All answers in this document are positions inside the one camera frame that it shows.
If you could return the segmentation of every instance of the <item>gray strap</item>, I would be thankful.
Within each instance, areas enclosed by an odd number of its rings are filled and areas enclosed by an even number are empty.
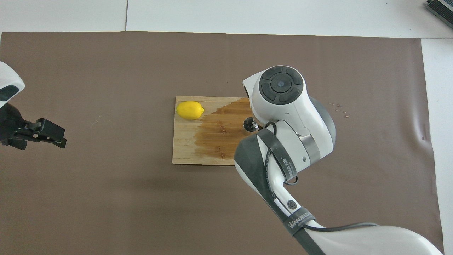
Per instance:
[[[284,174],[285,181],[289,181],[296,177],[296,167],[279,139],[267,128],[261,129],[257,135],[274,156],[275,161],[277,161],[277,164]]]
[[[283,225],[291,235],[294,235],[299,229],[303,228],[307,222],[315,219],[316,218],[307,210],[307,208],[301,207],[291,214],[283,222]]]

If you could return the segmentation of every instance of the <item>brown tablecloth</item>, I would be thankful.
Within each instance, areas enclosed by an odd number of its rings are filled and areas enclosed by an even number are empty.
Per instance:
[[[0,60],[26,84],[10,103],[67,138],[0,148],[0,254],[303,254],[234,167],[171,163],[176,95],[244,97],[278,64],[337,127],[290,193],[324,226],[401,226],[443,249],[419,39],[3,33]]]

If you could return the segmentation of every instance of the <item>circular button pad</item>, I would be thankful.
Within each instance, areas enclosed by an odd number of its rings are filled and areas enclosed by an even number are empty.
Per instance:
[[[294,102],[300,96],[304,84],[302,76],[294,68],[274,66],[262,74],[259,87],[266,101],[285,105]]]

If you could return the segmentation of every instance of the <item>wet stain on wood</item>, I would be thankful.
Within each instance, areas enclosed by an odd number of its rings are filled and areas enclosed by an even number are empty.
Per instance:
[[[251,117],[249,100],[241,98],[203,117],[195,134],[196,153],[231,160],[239,141],[250,135],[243,128]]]

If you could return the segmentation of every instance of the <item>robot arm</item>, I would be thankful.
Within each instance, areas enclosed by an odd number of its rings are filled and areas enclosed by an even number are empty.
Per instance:
[[[22,119],[20,112],[8,101],[25,88],[19,75],[7,64],[0,62],[0,141],[24,150],[27,140],[49,142],[65,148],[64,128],[45,118],[35,123]]]
[[[261,130],[240,141],[235,166],[311,255],[441,254],[406,229],[359,223],[325,228],[284,188],[297,173],[332,152],[335,125],[325,108],[308,96],[305,80],[292,67],[274,66],[244,80],[254,122]]]

